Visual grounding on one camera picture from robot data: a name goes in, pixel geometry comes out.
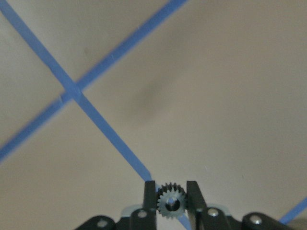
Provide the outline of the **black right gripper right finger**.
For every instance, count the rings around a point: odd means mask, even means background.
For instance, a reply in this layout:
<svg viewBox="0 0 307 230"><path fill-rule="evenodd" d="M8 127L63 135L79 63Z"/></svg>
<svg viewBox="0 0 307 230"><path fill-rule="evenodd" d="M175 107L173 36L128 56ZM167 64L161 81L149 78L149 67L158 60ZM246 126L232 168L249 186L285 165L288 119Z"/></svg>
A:
<svg viewBox="0 0 307 230"><path fill-rule="evenodd" d="M191 229L203 230L203 214L207 210L207 205L196 181L187 181L187 199Z"/></svg>

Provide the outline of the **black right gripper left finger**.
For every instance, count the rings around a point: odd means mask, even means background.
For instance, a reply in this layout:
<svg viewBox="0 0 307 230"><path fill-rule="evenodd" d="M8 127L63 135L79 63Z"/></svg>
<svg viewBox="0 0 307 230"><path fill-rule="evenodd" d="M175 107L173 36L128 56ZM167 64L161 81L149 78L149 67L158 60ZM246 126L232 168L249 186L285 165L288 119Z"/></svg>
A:
<svg viewBox="0 0 307 230"><path fill-rule="evenodd" d="M143 210L147 215L142 219L143 230L156 230L157 195L155 181L146 181L144 186Z"/></svg>

